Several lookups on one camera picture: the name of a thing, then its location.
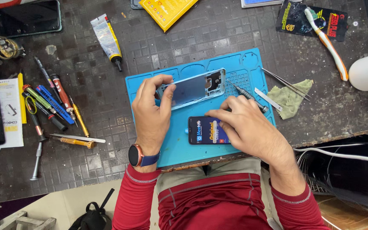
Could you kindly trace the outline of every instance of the adhesive tube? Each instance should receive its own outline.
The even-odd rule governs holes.
[[[99,40],[100,45],[105,51],[106,55],[111,62],[115,62],[119,72],[121,72],[120,62],[122,60],[119,42],[117,41],[116,35],[113,32],[112,26],[110,25],[109,19],[106,14],[95,18],[90,23],[93,26],[93,30]]]

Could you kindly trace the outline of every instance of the orange and white toothbrush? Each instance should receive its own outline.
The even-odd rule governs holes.
[[[326,48],[330,51],[333,58],[335,59],[337,69],[340,72],[340,77],[343,81],[349,80],[349,74],[347,73],[346,67],[343,64],[343,61],[341,60],[340,56],[337,54],[335,48],[333,47],[332,43],[330,42],[328,36],[323,33],[314,23],[314,20],[317,19],[317,14],[310,8],[307,7],[305,9],[305,15],[306,18],[309,20],[310,25],[316,32],[316,34],[319,36],[320,41],[326,46]]]

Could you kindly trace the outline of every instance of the smartwatch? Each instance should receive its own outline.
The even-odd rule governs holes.
[[[154,156],[145,156],[138,144],[132,144],[129,149],[129,161],[133,167],[143,167],[156,163],[160,152]]]

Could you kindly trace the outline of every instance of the person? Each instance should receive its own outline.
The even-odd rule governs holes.
[[[172,76],[168,75],[145,79],[132,102],[136,145],[145,157],[159,154],[170,126],[175,85],[166,88],[159,107],[155,104],[155,91],[161,84],[172,82]],[[113,229],[149,229],[157,186],[162,230],[269,230],[261,200],[260,159],[269,164],[273,200],[284,229],[329,229],[323,224],[292,147],[265,118],[256,102],[244,96],[230,96],[219,109],[205,115],[220,119],[231,144],[254,157],[213,164],[208,175],[201,168],[160,174],[157,163],[142,167],[130,164],[121,182]]]

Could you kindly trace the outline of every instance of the red long-sleeve shirt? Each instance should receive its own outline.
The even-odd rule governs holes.
[[[113,229],[149,229],[154,186],[160,170],[125,171],[117,198]],[[271,230],[263,211],[260,177],[231,174],[188,182],[162,191],[159,226],[164,229]],[[328,230],[309,187],[299,196],[272,188],[279,220],[285,230]]]

